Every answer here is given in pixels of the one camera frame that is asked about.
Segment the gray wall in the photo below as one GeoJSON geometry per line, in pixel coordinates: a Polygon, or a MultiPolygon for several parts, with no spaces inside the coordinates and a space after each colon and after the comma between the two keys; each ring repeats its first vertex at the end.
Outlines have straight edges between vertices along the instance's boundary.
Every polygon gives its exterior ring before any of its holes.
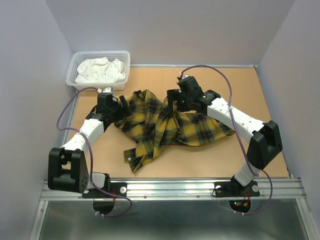
{"type": "Polygon", "coordinates": [[[258,66],[289,171],[301,177],[320,229],[320,1],[297,0],[258,66]]]}
{"type": "Polygon", "coordinates": [[[46,0],[72,51],[133,64],[258,64],[294,0],[46,0]]]}
{"type": "Polygon", "coordinates": [[[55,122],[70,99],[70,59],[45,1],[1,1],[0,239],[29,238],[48,152],[61,140],[55,122]]]}

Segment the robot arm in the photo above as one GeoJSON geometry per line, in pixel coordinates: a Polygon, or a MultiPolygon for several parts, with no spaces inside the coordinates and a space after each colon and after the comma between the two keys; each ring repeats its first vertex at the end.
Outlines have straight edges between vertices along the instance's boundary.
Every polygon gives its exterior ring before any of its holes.
{"type": "MultiPolygon", "coordinates": [[[[193,76],[178,78],[180,89],[167,91],[168,111],[173,112],[173,102],[177,110],[186,112],[195,110],[214,118],[234,130],[228,103],[216,92],[203,92],[193,76]]],[[[232,106],[235,125],[240,135],[249,143],[247,158],[253,172],[257,175],[283,149],[278,125],[274,121],[268,123],[254,119],[232,106]]],[[[230,184],[224,188],[228,195],[242,195],[247,186],[255,178],[247,163],[232,177],[230,184]]]]}
{"type": "MultiPolygon", "coordinates": [[[[120,102],[113,95],[111,87],[98,94],[97,105],[87,115],[79,130],[85,134],[90,145],[94,144],[110,124],[131,115],[124,96],[120,96],[120,102]]],[[[85,158],[87,151],[86,141],[79,132],[60,148],[54,147],[49,153],[48,187],[51,190],[76,193],[92,188],[85,158]],[[71,163],[71,168],[62,168],[62,165],[67,163],[71,163]]],[[[94,173],[92,178],[98,187],[105,185],[104,174],[94,173]]]]}

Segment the white laundry basket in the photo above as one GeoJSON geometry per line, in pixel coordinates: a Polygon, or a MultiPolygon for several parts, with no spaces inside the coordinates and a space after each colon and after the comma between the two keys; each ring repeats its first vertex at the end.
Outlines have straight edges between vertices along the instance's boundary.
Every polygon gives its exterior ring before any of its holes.
{"type": "Polygon", "coordinates": [[[113,87],[114,90],[125,89],[126,82],[128,81],[130,73],[130,53],[127,51],[79,51],[75,53],[71,59],[68,71],[66,73],[65,82],[69,86],[74,86],[76,89],[81,90],[86,87],[95,87],[105,89],[113,87]],[[125,79],[121,82],[113,83],[76,83],[75,80],[78,76],[77,68],[86,59],[99,59],[107,57],[110,62],[119,59],[126,64],[125,79]]]}

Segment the plaid cloth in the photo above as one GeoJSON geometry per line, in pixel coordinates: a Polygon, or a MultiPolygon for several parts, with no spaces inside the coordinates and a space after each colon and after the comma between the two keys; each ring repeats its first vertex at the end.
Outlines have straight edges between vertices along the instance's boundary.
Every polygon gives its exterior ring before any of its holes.
{"type": "Polygon", "coordinates": [[[114,125],[136,141],[136,148],[124,151],[124,161],[133,173],[162,153],[169,144],[200,146],[233,134],[223,123],[202,113],[180,113],[168,100],[159,101],[149,90],[136,91],[127,99],[132,115],[114,125]]]}

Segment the white cloth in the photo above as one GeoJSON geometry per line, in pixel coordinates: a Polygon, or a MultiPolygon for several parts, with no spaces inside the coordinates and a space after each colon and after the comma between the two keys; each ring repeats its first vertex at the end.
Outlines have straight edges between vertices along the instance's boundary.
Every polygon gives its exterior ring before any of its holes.
{"type": "Polygon", "coordinates": [[[87,83],[116,83],[126,78],[126,64],[119,59],[113,62],[106,57],[86,59],[76,69],[79,75],[75,82],[78,84],[87,83]]]}

